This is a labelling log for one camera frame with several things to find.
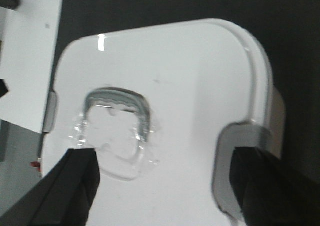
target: dark background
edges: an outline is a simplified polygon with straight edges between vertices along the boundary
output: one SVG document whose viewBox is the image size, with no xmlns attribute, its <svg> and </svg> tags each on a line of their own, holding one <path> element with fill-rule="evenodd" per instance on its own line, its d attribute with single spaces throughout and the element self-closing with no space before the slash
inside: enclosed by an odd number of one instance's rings
<svg viewBox="0 0 320 226">
<path fill-rule="evenodd" d="M 286 104 L 283 160 L 320 183 L 320 0 L 63 0 L 54 68 L 81 37 L 207 18 L 261 42 Z"/>
</svg>

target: transparent plastic packaging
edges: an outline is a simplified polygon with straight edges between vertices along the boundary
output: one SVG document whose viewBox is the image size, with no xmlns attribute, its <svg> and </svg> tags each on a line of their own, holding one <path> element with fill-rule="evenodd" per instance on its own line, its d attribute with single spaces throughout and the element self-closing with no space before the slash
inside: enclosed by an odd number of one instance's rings
<svg viewBox="0 0 320 226">
<path fill-rule="evenodd" d="M 157 128 L 142 95 L 106 87 L 87 95 L 69 138 L 74 149 L 95 149 L 101 174 L 131 181 L 159 162 L 152 143 Z"/>
</svg>

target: black object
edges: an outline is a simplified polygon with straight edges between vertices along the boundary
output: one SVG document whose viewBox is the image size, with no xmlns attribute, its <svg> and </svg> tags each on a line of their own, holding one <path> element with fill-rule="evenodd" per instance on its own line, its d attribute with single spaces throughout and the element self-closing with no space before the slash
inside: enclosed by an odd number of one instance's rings
<svg viewBox="0 0 320 226">
<path fill-rule="evenodd" d="M 85 226 L 100 183 L 94 149 L 69 149 L 54 169 L 0 218 L 0 226 Z"/>
<path fill-rule="evenodd" d="M 5 81 L 3 79 L 0 79 L 0 98 L 8 92 L 9 92 L 9 90 L 6 86 Z"/>
<path fill-rule="evenodd" d="M 237 147 L 229 176 L 248 226 L 320 225 L 320 186 L 269 152 Z"/>
<path fill-rule="evenodd" d="M 20 5 L 20 0 L 0 0 L 0 7 L 16 10 Z"/>
</svg>

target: red object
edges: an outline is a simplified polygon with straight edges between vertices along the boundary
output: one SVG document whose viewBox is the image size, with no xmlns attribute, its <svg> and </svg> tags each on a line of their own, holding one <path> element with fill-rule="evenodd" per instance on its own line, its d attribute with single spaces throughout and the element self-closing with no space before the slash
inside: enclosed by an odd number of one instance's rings
<svg viewBox="0 0 320 226">
<path fill-rule="evenodd" d="M 41 172 L 41 163 L 39 162 L 31 162 L 30 163 L 31 167 L 36 168 L 39 172 Z"/>
</svg>

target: white surface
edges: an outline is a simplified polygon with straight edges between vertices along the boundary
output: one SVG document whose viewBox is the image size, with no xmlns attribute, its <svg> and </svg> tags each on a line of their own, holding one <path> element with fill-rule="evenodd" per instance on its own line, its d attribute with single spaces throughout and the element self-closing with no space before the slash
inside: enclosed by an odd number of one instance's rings
<svg viewBox="0 0 320 226">
<path fill-rule="evenodd" d="M 0 119 L 42 132 L 62 0 L 21 0 L 8 10 L 0 78 L 9 93 L 0 99 Z"/>
<path fill-rule="evenodd" d="M 43 174 L 74 148 L 68 137 L 86 95 L 101 87 L 128 89 L 143 95 L 158 119 L 159 164 L 130 182 L 102 175 L 87 225 L 232 225 L 213 199 L 216 145 L 231 123 L 267 124 L 272 79 L 259 46 L 245 30 L 221 20 L 110 33 L 103 43 L 101 38 L 73 42 L 60 59 L 56 122 L 43 145 Z"/>
</svg>

